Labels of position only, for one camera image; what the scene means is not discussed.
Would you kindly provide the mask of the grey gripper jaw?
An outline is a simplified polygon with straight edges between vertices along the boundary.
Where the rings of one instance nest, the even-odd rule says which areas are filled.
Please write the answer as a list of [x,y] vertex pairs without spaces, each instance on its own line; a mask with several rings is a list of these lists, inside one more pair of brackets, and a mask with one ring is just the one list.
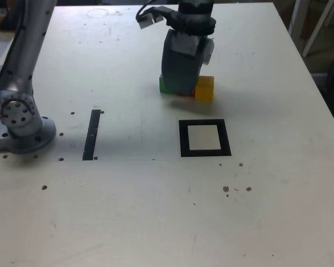
[[161,74],[168,90],[190,95],[203,63],[205,37],[188,36],[170,29],[166,35]]
[[208,65],[211,59],[211,56],[214,51],[214,41],[210,38],[207,38],[205,41],[204,51],[203,51],[203,64]]

